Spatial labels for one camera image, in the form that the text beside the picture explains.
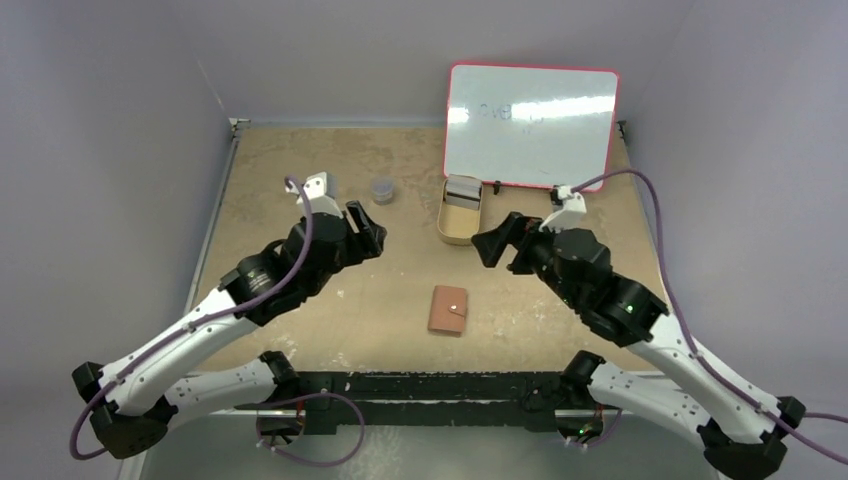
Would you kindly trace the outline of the brown leather card holder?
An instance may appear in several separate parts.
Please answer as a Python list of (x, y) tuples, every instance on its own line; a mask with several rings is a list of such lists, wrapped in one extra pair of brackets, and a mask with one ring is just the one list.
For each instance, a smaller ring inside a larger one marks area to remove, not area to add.
[(427, 329), (431, 333), (461, 336), (466, 328), (468, 292), (464, 288), (437, 285), (431, 299)]

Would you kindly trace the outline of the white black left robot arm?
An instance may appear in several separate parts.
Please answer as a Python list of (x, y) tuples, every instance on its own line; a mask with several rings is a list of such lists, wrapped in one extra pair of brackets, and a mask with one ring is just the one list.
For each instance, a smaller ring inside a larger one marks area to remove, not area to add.
[(242, 259), (205, 299), (143, 347), (105, 365), (78, 366), (72, 378), (86, 405), (72, 428), (72, 457), (100, 454), (80, 452), (84, 425), (91, 426), (102, 452), (126, 459), (218, 410), (284, 409), (331, 397), (330, 388), (303, 381), (277, 351), (230, 370), (192, 371), (235, 340), (298, 309), (344, 268), (379, 257), (386, 237), (386, 229), (357, 201), (343, 212), (307, 210), (287, 237)]

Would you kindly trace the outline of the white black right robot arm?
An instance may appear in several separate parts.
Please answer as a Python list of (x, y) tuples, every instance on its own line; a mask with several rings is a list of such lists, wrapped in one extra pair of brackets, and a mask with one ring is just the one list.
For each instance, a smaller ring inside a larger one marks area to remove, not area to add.
[(800, 425), (805, 406), (759, 389), (718, 360), (649, 288), (614, 271), (609, 248), (592, 231), (555, 232), (538, 217), (511, 212), (471, 243), (487, 268), (515, 247), (512, 274), (536, 275), (592, 333), (676, 385), (657, 387), (581, 350), (561, 375), (569, 404), (593, 400), (650, 420), (700, 446), (729, 479), (766, 479), (778, 471), (787, 454), (783, 440)]

